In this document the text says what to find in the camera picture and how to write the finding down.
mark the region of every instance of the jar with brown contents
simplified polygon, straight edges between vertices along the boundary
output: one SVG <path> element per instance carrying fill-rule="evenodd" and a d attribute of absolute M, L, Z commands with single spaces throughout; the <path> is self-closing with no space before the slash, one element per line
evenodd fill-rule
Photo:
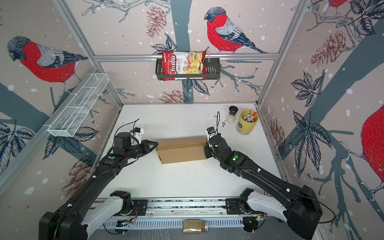
<path fill-rule="evenodd" d="M 184 220 L 183 233 L 184 234 L 197 234 L 208 231 L 208 223 L 201 220 Z"/>

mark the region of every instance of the black lid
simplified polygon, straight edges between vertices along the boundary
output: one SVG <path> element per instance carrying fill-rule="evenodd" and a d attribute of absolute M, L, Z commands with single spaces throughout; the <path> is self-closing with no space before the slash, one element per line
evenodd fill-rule
<path fill-rule="evenodd" d="M 237 111 L 238 111 L 237 107 L 235 107 L 235 106 L 230 106 L 229 107 L 229 114 L 230 115 L 236 115 Z"/>

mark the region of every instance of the spice jar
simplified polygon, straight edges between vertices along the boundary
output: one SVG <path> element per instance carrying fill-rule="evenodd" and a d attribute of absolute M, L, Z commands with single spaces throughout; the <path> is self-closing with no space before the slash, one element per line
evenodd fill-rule
<path fill-rule="evenodd" d="M 184 220 L 183 233 L 184 234 L 199 234 L 208 231 L 208 222 L 201 220 Z"/>
<path fill-rule="evenodd" d="M 235 106 L 229 107 L 229 114 L 227 116 L 227 122 L 229 122 L 229 123 L 235 122 L 235 116 L 236 116 L 237 111 L 238 111 L 237 107 L 235 107 Z"/>

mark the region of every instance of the pepper grinder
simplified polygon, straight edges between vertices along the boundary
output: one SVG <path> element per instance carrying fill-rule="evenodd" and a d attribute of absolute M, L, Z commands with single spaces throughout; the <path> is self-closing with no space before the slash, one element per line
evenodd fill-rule
<path fill-rule="evenodd" d="M 227 116 L 227 122 L 229 122 L 229 123 L 235 122 L 235 118 L 236 118 L 235 116 L 236 116 L 237 111 L 238 111 L 237 107 L 235 107 L 235 106 L 229 107 L 229 114 Z"/>

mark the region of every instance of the black basket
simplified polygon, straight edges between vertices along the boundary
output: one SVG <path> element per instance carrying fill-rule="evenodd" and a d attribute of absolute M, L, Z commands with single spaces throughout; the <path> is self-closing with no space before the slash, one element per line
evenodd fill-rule
<path fill-rule="evenodd" d="M 217 80 L 220 78 L 220 59 L 207 58 L 204 60 L 204 65 L 207 73 L 199 74 L 163 74 L 164 69 L 162 65 L 162 59 L 158 58 L 156 61 L 156 75 L 158 80 L 164 80 L 164 78 L 186 78 L 185 80 L 194 80 L 194 78 L 200 78 L 200 80 Z"/>

